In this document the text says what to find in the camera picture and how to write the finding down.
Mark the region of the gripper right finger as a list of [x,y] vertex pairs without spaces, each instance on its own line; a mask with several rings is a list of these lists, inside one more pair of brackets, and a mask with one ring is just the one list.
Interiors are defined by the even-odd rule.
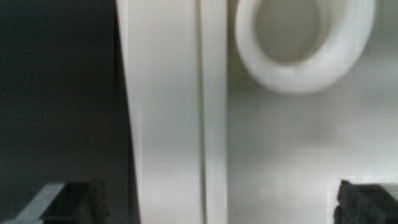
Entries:
[[335,224],[398,224],[398,184],[342,181]]

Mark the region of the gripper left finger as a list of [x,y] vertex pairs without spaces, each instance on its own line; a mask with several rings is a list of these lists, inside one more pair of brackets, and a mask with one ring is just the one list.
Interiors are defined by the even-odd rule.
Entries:
[[49,183],[6,224],[109,224],[106,183]]

